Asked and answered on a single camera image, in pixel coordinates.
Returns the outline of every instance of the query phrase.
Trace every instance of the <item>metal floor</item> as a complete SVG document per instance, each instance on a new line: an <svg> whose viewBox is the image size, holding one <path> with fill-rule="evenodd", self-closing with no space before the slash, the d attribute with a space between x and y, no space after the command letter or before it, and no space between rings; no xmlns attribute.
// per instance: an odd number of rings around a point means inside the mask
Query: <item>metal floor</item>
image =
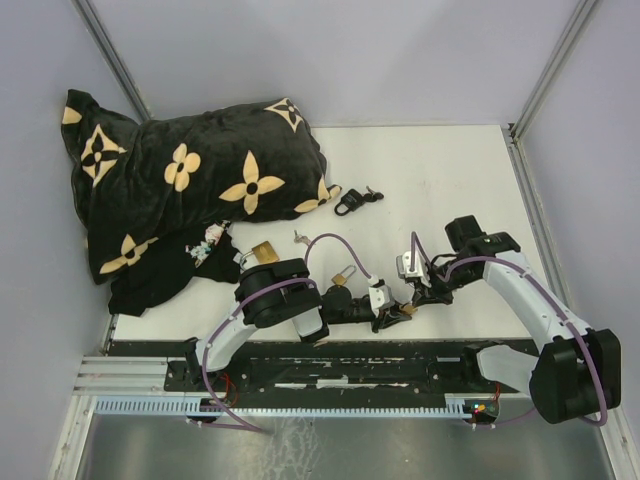
<svg viewBox="0 0 640 480"><path fill-rule="evenodd" d="M504 418L529 408L504 399ZM614 478L600 433L532 416L472 431L436 419L259 418L270 434L174 417L96 415L79 479L386 480Z"/></svg>

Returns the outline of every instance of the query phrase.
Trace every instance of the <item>floral patterned blanket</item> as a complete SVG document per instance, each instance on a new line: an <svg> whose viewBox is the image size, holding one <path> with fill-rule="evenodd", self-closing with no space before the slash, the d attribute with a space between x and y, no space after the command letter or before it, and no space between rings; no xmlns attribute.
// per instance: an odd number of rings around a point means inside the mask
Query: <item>floral patterned blanket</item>
<svg viewBox="0 0 640 480"><path fill-rule="evenodd" d="M96 283L170 232L290 220L340 193L327 188L327 161L287 98L138 125L69 90L62 137Z"/></svg>

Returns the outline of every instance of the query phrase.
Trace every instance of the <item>white table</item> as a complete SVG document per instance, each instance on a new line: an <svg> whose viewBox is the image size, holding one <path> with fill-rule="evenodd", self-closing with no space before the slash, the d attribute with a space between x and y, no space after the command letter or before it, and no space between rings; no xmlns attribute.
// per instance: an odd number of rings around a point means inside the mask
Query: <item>white table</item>
<svg viewBox="0 0 640 480"><path fill-rule="evenodd" d="M487 233L507 231L544 278L540 257L499 126L318 128L314 135L329 161L329 180L344 191L370 185L384 193L345 217L328 204L290 222L238 223L231 235L241 251L268 240L282 260L302 257L293 230L313 238L325 232L346 238L370 273L384 278L398 300L412 289L399 280L395 258L409 249L416 230L431 256L449 253L444 226L473 214ZM312 250L309 267L321 292L353 261L333 239ZM354 297L366 294L360 274L349 280ZM114 340L184 340L203 337L228 311L235 286L194 278L169 302L138 317L120 315ZM451 306L423 306L413 319L378 334L370 325L331 326L330 340L522 338L528 332L484 282L454 292ZM298 340L291 322L259 331L255 340Z"/></svg>

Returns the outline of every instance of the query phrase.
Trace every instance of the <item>gray wall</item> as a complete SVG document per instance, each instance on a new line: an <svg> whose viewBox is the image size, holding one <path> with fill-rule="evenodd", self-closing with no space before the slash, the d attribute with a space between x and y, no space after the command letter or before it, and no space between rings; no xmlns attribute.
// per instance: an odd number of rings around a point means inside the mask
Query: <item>gray wall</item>
<svg viewBox="0 0 640 480"><path fill-rule="evenodd" d="M514 121L577 0L94 0L158 118L287 95L315 126Z"/></svg>
<svg viewBox="0 0 640 480"><path fill-rule="evenodd" d="M106 318L60 137L66 89L130 109L67 0L11 2L0 45L0 477L41 480Z"/></svg>
<svg viewBox="0 0 640 480"><path fill-rule="evenodd" d="M622 340L640 442L640 3L602 3L524 146L580 314Z"/></svg>

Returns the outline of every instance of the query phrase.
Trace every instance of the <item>black cloth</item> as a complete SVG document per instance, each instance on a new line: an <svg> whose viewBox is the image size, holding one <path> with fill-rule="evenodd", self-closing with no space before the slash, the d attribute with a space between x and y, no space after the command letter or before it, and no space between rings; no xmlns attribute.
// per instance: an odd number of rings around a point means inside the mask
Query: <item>black cloth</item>
<svg viewBox="0 0 640 480"><path fill-rule="evenodd" d="M340 192L325 186L327 161L286 98L138 125L69 90L62 137L96 283L172 232L291 220Z"/></svg>
<svg viewBox="0 0 640 480"><path fill-rule="evenodd" d="M111 283L109 312L140 316L147 308L173 298L194 276L237 283L240 265L234 258L239 252L231 244L226 225L217 244L207 242L209 227L208 224L197 225L165 235L150 244L140 260Z"/></svg>

